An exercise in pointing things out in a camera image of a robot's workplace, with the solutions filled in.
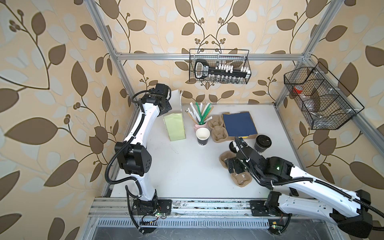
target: black and white paper cup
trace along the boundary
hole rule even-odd
[[[208,142],[208,138],[211,135],[211,132],[209,131],[208,128],[201,127],[197,129],[196,131],[196,137],[197,137],[197,142],[200,145],[205,145]]]

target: black cup lid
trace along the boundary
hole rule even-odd
[[[258,135],[256,138],[257,145],[263,148],[269,148],[272,145],[272,141],[268,136]]]

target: wire basket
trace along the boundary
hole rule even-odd
[[[336,130],[361,112],[364,106],[336,76],[319,64],[284,74],[284,85],[312,130]],[[337,80],[338,87],[327,81],[323,70]],[[359,107],[353,107],[349,100],[354,100]]]
[[[190,81],[247,84],[252,73],[249,50],[197,49],[189,50]]]

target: black rack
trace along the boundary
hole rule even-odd
[[[192,48],[189,50],[189,79],[210,83],[247,84],[252,75],[248,54],[249,50]],[[197,70],[197,63],[205,66]]]
[[[364,106],[333,73],[319,64],[321,62],[314,68],[302,67],[284,74],[284,85],[312,130],[336,130]],[[327,81],[324,70],[337,80],[337,87]],[[361,107],[353,107],[348,100],[354,100]]]

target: wallpaper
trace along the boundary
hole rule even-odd
[[[346,0],[312,56],[324,63],[364,104],[366,108],[360,114],[381,133],[384,133],[383,13],[383,1]],[[345,189],[363,189],[371,194],[372,205],[384,209],[384,158],[352,121],[335,131],[309,130],[290,96],[285,98],[280,112],[308,173]],[[384,225],[382,218],[372,215],[379,221],[377,224]],[[373,231],[369,236],[370,240],[383,238],[383,232]]]
[[[122,53],[302,53],[327,0],[96,0]]]
[[[283,75],[293,69],[292,61],[250,61],[248,84],[221,84],[189,78],[185,61],[123,61],[135,92],[164,83],[172,90],[184,90],[183,103],[274,103],[284,86]]]
[[[0,0],[0,53],[0,239],[73,240],[129,96],[80,1]]]

